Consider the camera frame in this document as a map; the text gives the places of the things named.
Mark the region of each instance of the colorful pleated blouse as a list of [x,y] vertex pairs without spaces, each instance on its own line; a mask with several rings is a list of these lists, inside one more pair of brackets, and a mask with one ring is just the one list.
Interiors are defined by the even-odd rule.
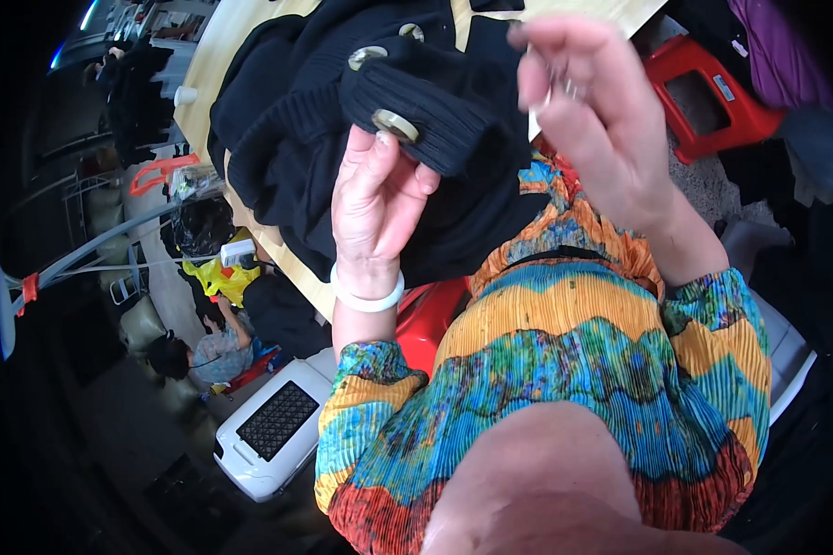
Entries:
[[[768,435],[771,363],[737,270],[664,298],[647,242],[595,213],[542,140],[520,175],[551,195],[472,278],[432,380],[395,343],[346,346],[324,407],[315,498],[361,553],[418,553],[445,483],[479,434],[533,403],[604,421],[645,524],[715,532],[750,494]],[[525,256],[569,245],[598,259]]]

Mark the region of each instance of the white jade bangle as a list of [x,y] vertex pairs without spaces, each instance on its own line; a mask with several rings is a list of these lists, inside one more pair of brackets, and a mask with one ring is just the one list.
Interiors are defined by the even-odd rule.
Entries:
[[345,290],[336,275],[336,262],[334,262],[333,268],[330,269],[330,286],[333,287],[333,294],[336,298],[349,308],[354,308],[360,313],[381,313],[397,305],[401,300],[401,295],[404,294],[404,274],[398,271],[398,283],[395,283],[395,289],[389,293],[389,296],[376,301],[368,301]]

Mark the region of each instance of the white cup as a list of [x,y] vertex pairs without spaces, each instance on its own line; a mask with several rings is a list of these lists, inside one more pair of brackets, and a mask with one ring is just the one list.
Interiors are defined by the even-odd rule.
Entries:
[[197,89],[192,87],[179,87],[176,90],[176,96],[173,97],[173,104],[178,107],[180,105],[194,104],[197,100]]

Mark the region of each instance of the black cardigan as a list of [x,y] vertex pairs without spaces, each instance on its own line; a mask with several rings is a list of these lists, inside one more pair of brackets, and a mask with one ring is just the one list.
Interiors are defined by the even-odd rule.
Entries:
[[[425,42],[399,37],[405,23]],[[530,163],[517,109],[519,54],[505,22],[475,18],[468,53],[455,50],[450,4],[325,0],[308,17],[267,21],[250,34],[211,108],[208,146],[256,221],[280,227],[290,250],[326,282],[336,258],[330,198],[352,123],[370,131],[378,108],[420,130],[404,150],[443,175],[401,253],[408,287],[475,272],[548,203],[519,194]],[[351,52],[383,46],[359,71]]]

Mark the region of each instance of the power strip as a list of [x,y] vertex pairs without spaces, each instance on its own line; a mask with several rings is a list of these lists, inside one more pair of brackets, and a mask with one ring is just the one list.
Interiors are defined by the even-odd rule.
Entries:
[[219,249],[219,258],[222,259],[222,267],[230,268],[239,265],[245,260],[252,261],[255,255],[255,242],[253,239],[236,240],[222,245]]

